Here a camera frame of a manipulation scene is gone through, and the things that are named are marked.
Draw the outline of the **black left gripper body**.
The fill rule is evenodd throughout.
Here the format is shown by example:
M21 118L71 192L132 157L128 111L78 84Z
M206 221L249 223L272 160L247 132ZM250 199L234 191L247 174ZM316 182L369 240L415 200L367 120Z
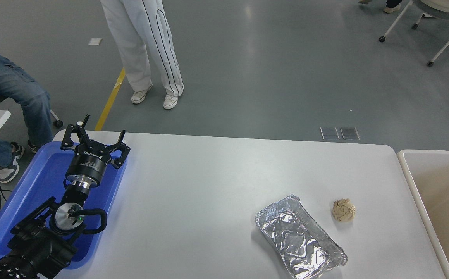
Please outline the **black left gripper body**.
M74 157L65 178L70 182L85 181L90 187L97 187L110 161L107 145L97 141L80 143L74 147Z

